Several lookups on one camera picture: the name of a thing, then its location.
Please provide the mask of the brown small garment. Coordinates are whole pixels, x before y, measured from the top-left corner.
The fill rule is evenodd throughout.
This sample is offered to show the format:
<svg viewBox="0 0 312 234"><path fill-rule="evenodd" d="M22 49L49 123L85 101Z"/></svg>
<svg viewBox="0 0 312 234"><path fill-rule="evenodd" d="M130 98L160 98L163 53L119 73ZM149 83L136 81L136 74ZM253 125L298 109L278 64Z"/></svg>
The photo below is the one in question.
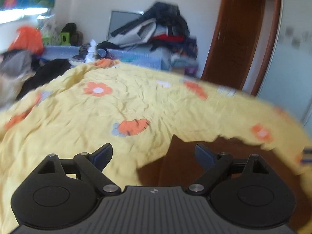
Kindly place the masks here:
<svg viewBox="0 0 312 234"><path fill-rule="evenodd" d="M250 154L259 154L291 188L296 197L296 209L289 226L298 231L308 224L311 217L311 203L301 188L300 176L296 175L275 155L274 150L266 151L261 145L245 144L238 138L217 137L212 142L184 142L173 136L165 156L137 169L143 186L182 186L187 187L205 173L195 158L196 144L203 144L214 153L227 152L236 159Z"/></svg>

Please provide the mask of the orange cloth item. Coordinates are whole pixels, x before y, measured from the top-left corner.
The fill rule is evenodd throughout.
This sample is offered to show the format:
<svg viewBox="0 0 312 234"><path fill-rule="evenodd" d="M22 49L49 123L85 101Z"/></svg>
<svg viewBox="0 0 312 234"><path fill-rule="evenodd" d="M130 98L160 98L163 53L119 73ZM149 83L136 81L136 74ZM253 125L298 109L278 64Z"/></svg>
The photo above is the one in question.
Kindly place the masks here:
<svg viewBox="0 0 312 234"><path fill-rule="evenodd" d="M32 54L41 55L44 51L41 32L30 25L22 25L17 29L17 37L8 50L28 50Z"/></svg>

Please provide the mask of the yellow carrot-print bed sheet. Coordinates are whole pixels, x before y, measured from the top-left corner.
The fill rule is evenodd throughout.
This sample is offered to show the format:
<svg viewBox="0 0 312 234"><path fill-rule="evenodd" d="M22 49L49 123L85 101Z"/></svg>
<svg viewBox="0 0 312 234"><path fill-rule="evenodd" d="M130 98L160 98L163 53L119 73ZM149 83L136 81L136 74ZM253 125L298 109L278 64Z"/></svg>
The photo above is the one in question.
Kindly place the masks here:
<svg viewBox="0 0 312 234"><path fill-rule="evenodd" d="M11 196L48 154L66 159L110 143L105 174L121 187L140 185L137 170L163 157L173 136L236 137L273 150L311 197L311 166L299 162L311 138L285 110L170 72L81 63L1 110L1 233L17 227Z"/></svg>

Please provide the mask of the grey flat screen panel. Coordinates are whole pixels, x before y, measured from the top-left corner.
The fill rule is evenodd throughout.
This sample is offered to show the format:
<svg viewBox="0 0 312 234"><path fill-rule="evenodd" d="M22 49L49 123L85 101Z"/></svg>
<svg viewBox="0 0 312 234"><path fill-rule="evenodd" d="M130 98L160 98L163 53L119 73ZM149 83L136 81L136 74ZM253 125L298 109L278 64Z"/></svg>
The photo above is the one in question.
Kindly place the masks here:
<svg viewBox="0 0 312 234"><path fill-rule="evenodd" d="M134 21L135 19L139 18L143 15L143 11L118 11L112 10L111 15L109 17L109 25L108 25L108 32L106 40L108 41L112 36L111 33L118 28L122 27L123 25Z"/></svg>

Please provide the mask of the blue striped fabric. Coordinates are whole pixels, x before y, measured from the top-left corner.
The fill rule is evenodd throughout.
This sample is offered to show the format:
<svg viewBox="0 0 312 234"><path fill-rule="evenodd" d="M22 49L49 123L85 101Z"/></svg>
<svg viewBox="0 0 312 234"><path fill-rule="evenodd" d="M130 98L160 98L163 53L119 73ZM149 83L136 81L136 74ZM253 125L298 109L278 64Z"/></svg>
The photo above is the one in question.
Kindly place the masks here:
<svg viewBox="0 0 312 234"><path fill-rule="evenodd" d="M80 47L65 47L65 46L51 46L45 47L41 58L43 60L67 59L73 62L84 62L79 54ZM115 50L115 49L97 49L97 53L101 58L110 58L119 60L124 63L129 63L136 66L142 66L155 70L162 69L162 59L160 57L152 56L146 53L137 53L131 51Z"/></svg>

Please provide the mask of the pile of assorted clothes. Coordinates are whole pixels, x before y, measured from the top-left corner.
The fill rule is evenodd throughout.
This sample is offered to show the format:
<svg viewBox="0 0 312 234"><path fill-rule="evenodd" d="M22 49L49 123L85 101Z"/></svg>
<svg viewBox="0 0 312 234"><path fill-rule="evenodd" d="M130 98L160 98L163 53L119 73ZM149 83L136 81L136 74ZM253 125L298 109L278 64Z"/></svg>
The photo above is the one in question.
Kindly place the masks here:
<svg viewBox="0 0 312 234"><path fill-rule="evenodd" d="M194 77L198 71L197 40L178 5L155 2L139 18L111 33L98 43L99 49L146 53L162 59L162 69Z"/></svg>

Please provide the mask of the brown wooden door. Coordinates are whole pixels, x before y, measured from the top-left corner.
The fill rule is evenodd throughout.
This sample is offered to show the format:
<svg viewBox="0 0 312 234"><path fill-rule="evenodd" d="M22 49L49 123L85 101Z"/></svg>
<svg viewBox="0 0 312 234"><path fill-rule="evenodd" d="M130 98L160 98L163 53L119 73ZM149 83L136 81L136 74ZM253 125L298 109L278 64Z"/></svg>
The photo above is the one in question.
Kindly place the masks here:
<svg viewBox="0 0 312 234"><path fill-rule="evenodd" d="M281 0L222 0L201 79L257 95L280 14Z"/></svg>

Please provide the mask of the dark and green toy clutter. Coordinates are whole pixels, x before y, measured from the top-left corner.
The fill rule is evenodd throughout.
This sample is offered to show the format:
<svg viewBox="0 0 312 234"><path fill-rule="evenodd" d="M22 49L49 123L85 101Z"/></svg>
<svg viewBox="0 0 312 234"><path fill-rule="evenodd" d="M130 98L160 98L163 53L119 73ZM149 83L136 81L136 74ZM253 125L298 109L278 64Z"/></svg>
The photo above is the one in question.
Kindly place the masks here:
<svg viewBox="0 0 312 234"><path fill-rule="evenodd" d="M73 46L82 45L83 34L77 31L74 23L68 23L59 31L55 25L47 23L40 28L44 46Z"/></svg>

